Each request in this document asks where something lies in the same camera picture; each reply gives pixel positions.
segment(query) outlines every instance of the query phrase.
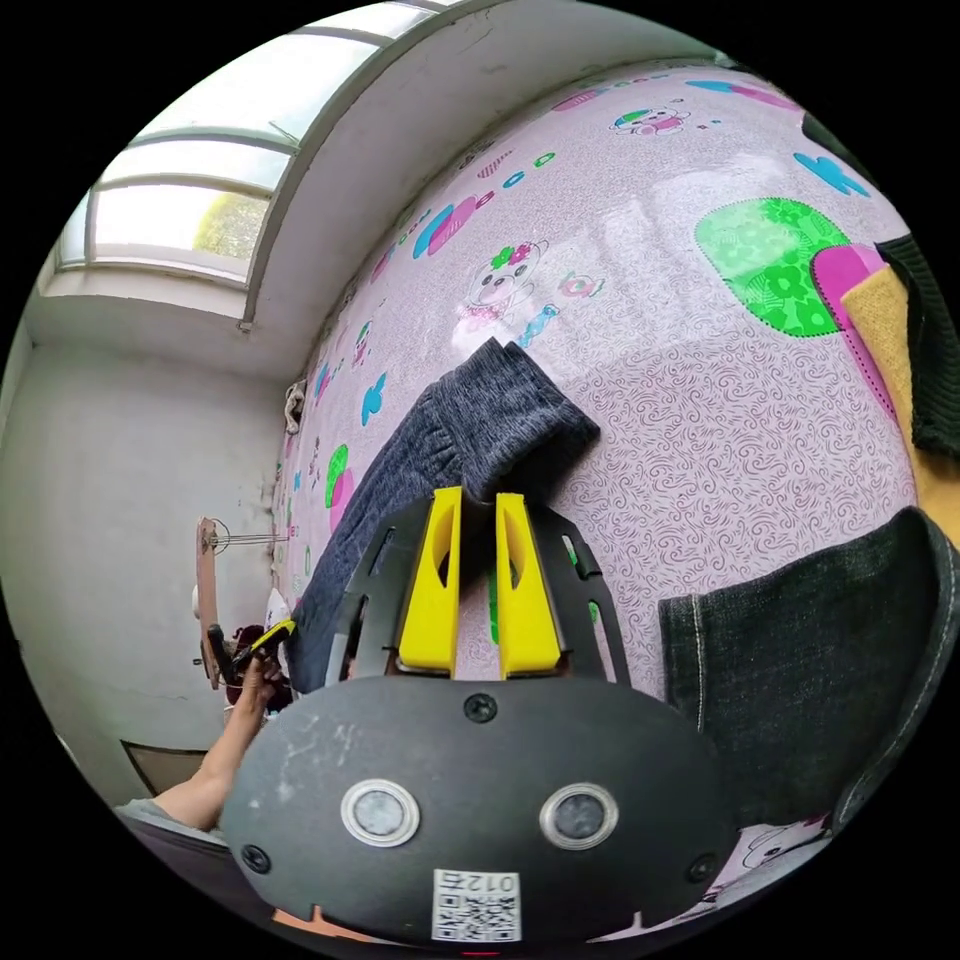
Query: screw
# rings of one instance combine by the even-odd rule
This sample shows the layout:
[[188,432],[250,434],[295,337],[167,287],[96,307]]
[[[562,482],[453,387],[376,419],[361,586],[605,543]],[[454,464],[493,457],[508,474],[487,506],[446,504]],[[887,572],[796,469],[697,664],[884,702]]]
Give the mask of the screw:
[[240,856],[243,862],[254,873],[269,873],[270,858],[259,848],[248,843],[241,851]]
[[488,723],[497,715],[497,701],[488,693],[474,693],[467,697],[463,712],[474,723]]
[[713,876],[717,869],[717,858],[712,853],[705,853],[694,860],[693,866],[687,871],[687,879],[691,883],[703,883]]

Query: person's arm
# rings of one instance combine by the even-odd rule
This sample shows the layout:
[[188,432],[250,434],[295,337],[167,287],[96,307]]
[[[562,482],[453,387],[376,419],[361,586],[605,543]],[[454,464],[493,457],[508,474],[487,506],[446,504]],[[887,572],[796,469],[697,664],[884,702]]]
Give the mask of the person's arm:
[[263,711],[274,693],[272,682],[279,676],[275,663],[265,667],[258,659],[251,661],[223,735],[203,758],[200,769],[186,783],[154,798],[167,816],[196,830],[212,830],[217,825],[240,761],[260,730]]

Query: tree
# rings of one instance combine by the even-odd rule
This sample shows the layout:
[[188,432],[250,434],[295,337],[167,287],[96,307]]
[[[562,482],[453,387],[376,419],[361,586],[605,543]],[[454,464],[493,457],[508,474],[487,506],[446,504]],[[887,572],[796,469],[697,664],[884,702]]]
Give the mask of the tree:
[[260,234],[266,204],[253,197],[225,193],[203,215],[193,240],[194,250],[249,260]]

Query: qr code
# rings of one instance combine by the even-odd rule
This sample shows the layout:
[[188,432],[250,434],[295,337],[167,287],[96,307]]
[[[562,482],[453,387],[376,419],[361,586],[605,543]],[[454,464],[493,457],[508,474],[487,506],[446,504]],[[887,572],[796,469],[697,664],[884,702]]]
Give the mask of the qr code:
[[520,940],[520,875],[434,870],[433,939],[454,943]]

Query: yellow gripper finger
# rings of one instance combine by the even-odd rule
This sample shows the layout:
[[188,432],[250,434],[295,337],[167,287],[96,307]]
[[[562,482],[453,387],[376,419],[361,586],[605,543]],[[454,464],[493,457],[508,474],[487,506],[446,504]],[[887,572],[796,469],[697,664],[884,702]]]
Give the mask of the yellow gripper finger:
[[296,627],[296,624],[292,620],[281,620],[279,623],[274,624],[262,637],[257,637],[257,639],[250,644],[251,652],[254,650],[258,650],[275,633],[279,633],[281,630],[286,630],[288,634],[292,634],[294,627]]
[[523,496],[497,495],[500,677],[549,673],[560,660],[550,601]]
[[460,620],[461,507],[460,487],[434,491],[400,635],[399,660],[405,670],[453,677]]

